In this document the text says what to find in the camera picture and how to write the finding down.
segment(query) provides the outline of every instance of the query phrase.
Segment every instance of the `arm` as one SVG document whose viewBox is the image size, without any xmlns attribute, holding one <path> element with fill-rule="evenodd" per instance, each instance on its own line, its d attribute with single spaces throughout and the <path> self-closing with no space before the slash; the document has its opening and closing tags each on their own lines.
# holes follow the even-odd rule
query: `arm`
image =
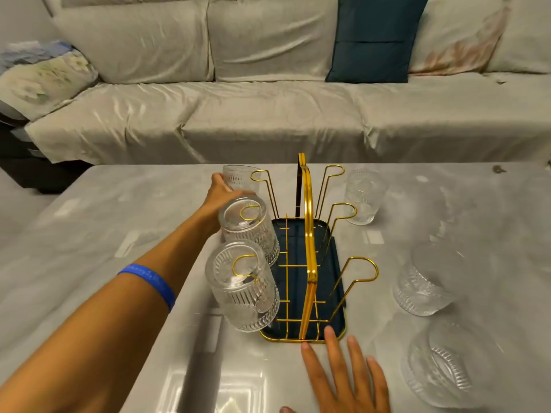
<svg viewBox="0 0 551 413">
<path fill-rule="evenodd" d="M 204 204 L 135 261 L 156 271 L 177 296 L 232 198 L 214 174 Z M 120 274 L 81 305 L 0 388 L 0 410 L 117 412 L 153 346 L 168 307 L 142 278 Z"/>
</svg>

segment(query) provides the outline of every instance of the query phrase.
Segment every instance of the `gray sofa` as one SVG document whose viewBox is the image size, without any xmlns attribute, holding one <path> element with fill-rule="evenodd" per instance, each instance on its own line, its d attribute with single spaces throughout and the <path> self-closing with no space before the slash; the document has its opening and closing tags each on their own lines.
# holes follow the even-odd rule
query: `gray sofa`
<svg viewBox="0 0 551 413">
<path fill-rule="evenodd" d="M 338 0 L 47 1 L 104 81 L 26 126 L 52 162 L 551 157 L 549 0 L 511 0 L 483 69 L 354 85 L 324 82 Z M 454 3 L 429 0 L 412 61 L 441 34 L 468 31 L 488 0 Z M 439 31 L 439 12 L 457 25 Z"/>
</svg>

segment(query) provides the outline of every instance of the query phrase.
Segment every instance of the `blue wristband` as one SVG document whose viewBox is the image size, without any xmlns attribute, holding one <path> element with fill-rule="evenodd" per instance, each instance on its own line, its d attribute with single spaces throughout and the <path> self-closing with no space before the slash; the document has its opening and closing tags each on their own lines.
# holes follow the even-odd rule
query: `blue wristband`
<svg viewBox="0 0 551 413">
<path fill-rule="evenodd" d="M 169 306 L 169 312 L 172 311 L 174 303 L 176 302 L 176 297 L 174 297 L 174 292 L 159 274 L 143 265 L 138 264 L 128 265 L 124 268 L 124 270 L 119 272 L 119 274 L 122 274 L 123 272 L 137 275 L 138 277 L 146 280 L 149 284 L 151 284 L 151 287 L 161 294 L 161 297 L 164 299 L 166 305 Z"/>
</svg>

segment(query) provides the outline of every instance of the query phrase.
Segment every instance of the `gold hook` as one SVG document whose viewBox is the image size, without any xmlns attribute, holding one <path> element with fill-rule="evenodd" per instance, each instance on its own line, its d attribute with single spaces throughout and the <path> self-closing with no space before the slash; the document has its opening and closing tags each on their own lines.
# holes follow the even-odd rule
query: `gold hook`
<svg viewBox="0 0 551 413">
<path fill-rule="evenodd" d="M 327 177 L 327 184 L 325 184 L 325 190 L 323 191 L 323 199 L 321 200 L 320 214 L 318 215 L 317 208 L 320 206 L 321 190 L 323 189 L 323 183 L 325 182 L 325 175 L 327 174 L 327 169 L 329 168 L 340 168 L 341 170 L 343 170 L 343 172 L 341 172 L 340 174 L 333 174 Z M 342 165 L 327 165 L 325 167 L 325 171 L 323 172 L 323 180 L 321 181 L 321 185 L 320 185 L 320 195 L 318 195 L 317 197 L 316 214 L 313 217 L 314 219 L 318 219 L 318 216 L 321 217 L 321 211 L 323 209 L 323 203 L 325 202 L 325 194 L 327 193 L 327 186 L 329 185 L 329 179 L 331 177 L 338 177 L 344 174 L 344 172 L 345 172 L 345 169 Z"/>
<path fill-rule="evenodd" d="M 243 274 L 238 274 L 237 272 L 235 272 L 235 264 L 242 258 L 251 258 L 251 257 L 254 257 L 256 258 L 257 256 L 255 254 L 251 254 L 251 255 L 241 255 L 241 256 L 238 256 L 234 263 L 231 264 L 231 271 L 234 273 L 234 275 L 236 277 L 253 277 L 256 280 L 258 280 L 258 278 L 254 275 L 254 274 L 247 274 L 247 275 L 243 275 Z"/>
<path fill-rule="evenodd" d="M 256 220 L 256 217 L 254 217 L 254 218 L 252 218 L 252 219 L 247 219 L 247 218 L 243 217 L 243 214 L 242 214 L 242 213 L 243 213 L 243 210 L 244 210 L 244 209 L 249 209 L 249 208 L 251 208 L 251 207 L 260 207 L 260 206 L 259 206 L 258 204 L 251 204 L 251 205 L 249 205 L 249 206 L 243 207 L 241 210 L 239 210 L 239 217 L 242 218 L 243 220 Z"/>
<path fill-rule="evenodd" d="M 327 218 L 327 225 L 325 226 L 325 233 L 323 234 L 323 239 L 321 240 L 320 244 L 320 250 L 323 248 L 323 244 L 325 243 L 325 237 L 327 236 L 327 229 L 329 229 L 329 221 L 331 220 L 331 215 L 333 214 L 333 209 L 335 206 L 350 206 L 354 209 L 354 214 L 351 216 L 341 216 L 341 217 L 335 217 L 335 220 L 333 221 L 333 226 L 331 227 L 330 234 L 329 234 L 329 243 L 327 244 L 327 247 L 325 248 L 325 253 L 323 254 L 323 259 L 321 261 L 321 265 L 323 265 L 323 261 L 325 260 L 325 255 L 327 255 L 327 250 L 329 249 L 329 245 L 331 244 L 331 238 L 333 237 L 334 230 L 335 230 L 335 223 L 337 223 L 337 220 L 342 219 L 351 219 L 356 214 L 358 214 L 358 209 L 356 209 L 356 206 L 353 204 L 350 204 L 349 202 L 336 202 L 331 206 L 331 211 L 329 212 L 329 217 Z"/>
<path fill-rule="evenodd" d="M 268 173 L 268 179 L 267 180 L 257 180 L 256 178 L 252 178 L 252 176 L 258 172 L 266 172 Z M 280 219 L 279 217 L 279 211 L 277 209 L 277 202 L 276 202 L 276 194 L 274 193 L 274 188 L 272 185 L 272 177 L 270 177 L 270 172 L 268 170 L 256 170 L 253 171 L 250 175 L 251 180 L 261 182 L 264 181 L 266 183 L 266 188 L 268 189 L 268 195 L 270 197 L 270 204 L 272 205 L 272 211 L 274 212 L 274 216 L 276 219 Z"/>
<path fill-rule="evenodd" d="M 366 258 L 364 256 L 351 256 L 347 259 L 346 263 L 344 264 L 344 267 L 341 271 L 341 275 L 339 275 L 339 278 L 337 278 L 337 282 L 335 283 L 335 286 L 333 288 L 333 291 L 331 291 L 331 293 L 329 293 L 329 296 L 331 297 L 331 295 L 334 293 L 334 291 L 337 289 L 337 286 L 339 285 L 339 282 L 341 281 L 341 278 L 344 274 L 344 270 L 347 269 L 347 266 L 348 266 L 348 263 L 353 260 L 353 259 L 361 259 L 361 260 L 364 260 L 364 261 L 368 261 L 369 263 L 371 263 L 371 265 L 373 265 L 373 267 L 375 267 L 375 276 L 372 277 L 372 278 L 366 278 L 366 279 L 362 279 L 362 280 L 354 280 L 352 281 L 352 284 L 350 284 L 350 286 L 348 287 L 347 291 L 344 293 L 344 296 L 343 298 L 341 299 L 340 303 L 337 305 L 337 307 L 335 308 L 335 310 L 333 311 L 333 314 L 331 314 L 331 318 L 329 319 L 329 321 L 333 320 L 333 318 L 335 317 L 336 313 L 338 312 L 338 310 L 341 308 L 341 305 L 343 305 L 344 303 L 344 299 L 348 296 L 348 293 L 350 292 L 350 290 L 352 289 L 352 287 L 354 287 L 354 285 L 356 285 L 357 283 L 370 283 L 371 281 L 375 281 L 377 279 L 377 277 L 379 277 L 379 267 L 377 266 L 376 263 L 374 263 L 371 259 L 369 258 Z"/>
</svg>

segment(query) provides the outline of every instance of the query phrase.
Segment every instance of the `hand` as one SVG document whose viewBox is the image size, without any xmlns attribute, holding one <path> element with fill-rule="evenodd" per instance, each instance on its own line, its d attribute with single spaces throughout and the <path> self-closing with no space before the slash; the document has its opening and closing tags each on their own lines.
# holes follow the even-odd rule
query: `hand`
<svg viewBox="0 0 551 413">
<path fill-rule="evenodd" d="M 203 212 L 209 220 L 209 232 L 211 235 L 215 234 L 220 229 L 220 223 L 218 222 L 218 213 L 224 205 L 234 198 L 243 194 L 254 194 L 249 190 L 231 190 L 226 185 L 222 174 L 214 173 L 211 177 L 211 184 L 207 197 L 199 211 Z"/>
<path fill-rule="evenodd" d="M 354 376 L 353 388 L 348 380 L 348 368 L 333 328 L 327 326 L 324 333 L 331 372 L 337 389 L 336 395 L 331 390 L 316 353 L 306 342 L 301 346 L 302 358 L 320 407 L 320 413 L 391 413 L 389 388 L 385 375 L 375 358 L 368 356 L 364 360 L 358 341 L 354 336 L 348 336 L 348 352 Z M 373 377 L 375 400 L 371 399 L 369 371 Z M 295 413 L 295 411 L 283 407 L 280 413 Z"/>
</svg>

